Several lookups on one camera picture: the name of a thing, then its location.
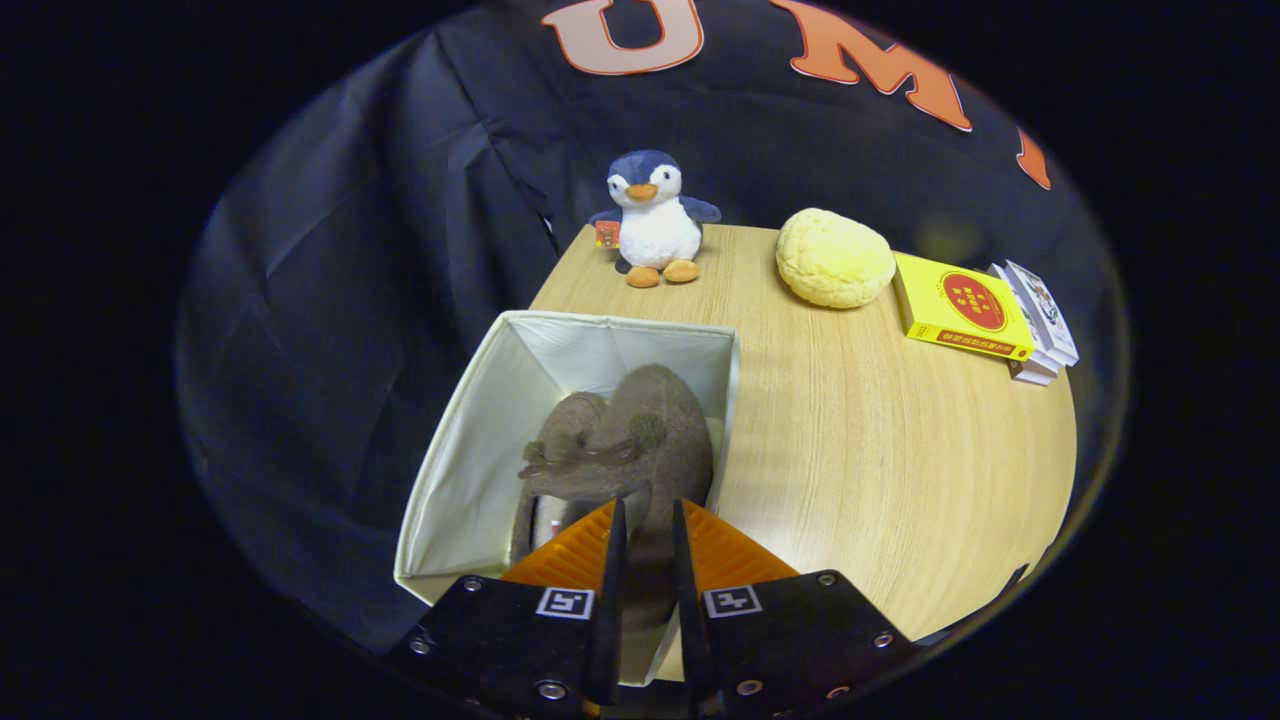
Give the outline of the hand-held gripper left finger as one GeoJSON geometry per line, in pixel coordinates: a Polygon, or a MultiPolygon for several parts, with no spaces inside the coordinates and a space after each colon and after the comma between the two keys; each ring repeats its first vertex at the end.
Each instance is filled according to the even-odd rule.
{"type": "Polygon", "coordinates": [[[596,719],[620,684],[625,502],[612,498],[498,578],[465,575],[387,667],[431,719],[596,719]]]}

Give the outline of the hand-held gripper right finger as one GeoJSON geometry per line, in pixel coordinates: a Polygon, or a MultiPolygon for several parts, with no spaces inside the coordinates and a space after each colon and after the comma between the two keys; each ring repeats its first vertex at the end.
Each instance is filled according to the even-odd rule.
{"type": "Polygon", "coordinates": [[[840,571],[797,571],[686,498],[672,532],[695,719],[842,719],[920,659],[840,571]]]}

